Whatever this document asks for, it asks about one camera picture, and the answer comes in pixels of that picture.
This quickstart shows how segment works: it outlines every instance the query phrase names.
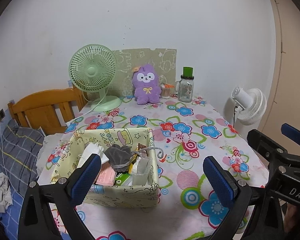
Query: white cloth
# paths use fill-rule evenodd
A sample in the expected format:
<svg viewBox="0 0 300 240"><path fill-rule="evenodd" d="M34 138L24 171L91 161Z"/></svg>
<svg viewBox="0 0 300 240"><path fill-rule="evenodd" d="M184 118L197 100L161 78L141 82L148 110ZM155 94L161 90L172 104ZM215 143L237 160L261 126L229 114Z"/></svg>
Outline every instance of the white cloth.
<svg viewBox="0 0 300 240"><path fill-rule="evenodd" d="M0 213L5 213L8 206L12 205L11 190L8 177L0 173Z"/></svg>
<svg viewBox="0 0 300 240"><path fill-rule="evenodd" d="M48 135L44 138L43 140L43 145L38 152L37 156L37 173L40 176L43 168L45 167L47 160L53 150L55 150L57 147L60 146L60 139L63 136L63 133L56 133L56 134L51 134Z"/></svg>
<svg viewBox="0 0 300 240"><path fill-rule="evenodd" d="M98 154L101 158L101 164L104 164L109 161L108 157L104 154L104 148L98 143L89 143L88 146L84 149L82 156L78 163L78 168L80 168L86 160L90 157L91 154Z"/></svg>

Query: glass mug handle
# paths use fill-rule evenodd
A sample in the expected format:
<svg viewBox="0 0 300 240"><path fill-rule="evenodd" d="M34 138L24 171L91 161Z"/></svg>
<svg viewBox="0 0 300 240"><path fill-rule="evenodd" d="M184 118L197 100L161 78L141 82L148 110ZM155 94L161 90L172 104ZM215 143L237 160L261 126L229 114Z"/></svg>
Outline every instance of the glass mug handle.
<svg viewBox="0 0 300 240"><path fill-rule="evenodd" d="M177 81L177 82L174 84L174 91L175 91L176 95L179 94L180 82L181 82L181 80Z"/></svg>

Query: pink paper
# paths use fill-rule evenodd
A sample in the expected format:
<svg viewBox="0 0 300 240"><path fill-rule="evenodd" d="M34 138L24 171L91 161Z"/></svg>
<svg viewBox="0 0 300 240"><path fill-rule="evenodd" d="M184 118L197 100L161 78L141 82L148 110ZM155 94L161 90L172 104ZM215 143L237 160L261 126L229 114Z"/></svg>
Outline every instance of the pink paper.
<svg viewBox="0 0 300 240"><path fill-rule="evenodd" d="M112 169L110 163L106 162L101 166L101 170L94 184L102 186L113 186L116 174L117 172Z"/></svg>

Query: green package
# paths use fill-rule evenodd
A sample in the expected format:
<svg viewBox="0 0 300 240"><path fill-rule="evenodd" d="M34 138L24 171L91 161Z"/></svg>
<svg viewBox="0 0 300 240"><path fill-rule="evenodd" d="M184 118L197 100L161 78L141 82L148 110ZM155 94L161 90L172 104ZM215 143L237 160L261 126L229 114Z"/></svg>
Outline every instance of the green package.
<svg viewBox="0 0 300 240"><path fill-rule="evenodd" d="M115 186L127 186L132 181L132 176L128 172L118 172L114 179Z"/></svg>

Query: floral tablecloth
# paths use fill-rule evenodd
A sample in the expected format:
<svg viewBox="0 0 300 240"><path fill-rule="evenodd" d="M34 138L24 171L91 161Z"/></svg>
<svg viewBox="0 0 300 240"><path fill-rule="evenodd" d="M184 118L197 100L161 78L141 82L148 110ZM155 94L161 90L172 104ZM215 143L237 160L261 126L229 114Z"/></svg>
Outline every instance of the floral tablecloth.
<svg viewBox="0 0 300 240"><path fill-rule="evenodd" d="M86 106L81 113L89 109ZM153 129L155 146L164 150L163 158L157 159L160 194L154 208L77 206L97 240L192 240L211 235L228 209L221 205L203 174L202 162L209 155L250 186L261 187L268 180L267 169L245 140L201 97L192 103L170 98L142 106L128 97L122 98L117 109L75 119L47 160L38 183L50 183L51 171L60 158L65 158L62 152L76 130L113 127ZM51 207L59 230L66 232L55 206ZM250 215L248 210L239 229L245 227Z"/></svg>

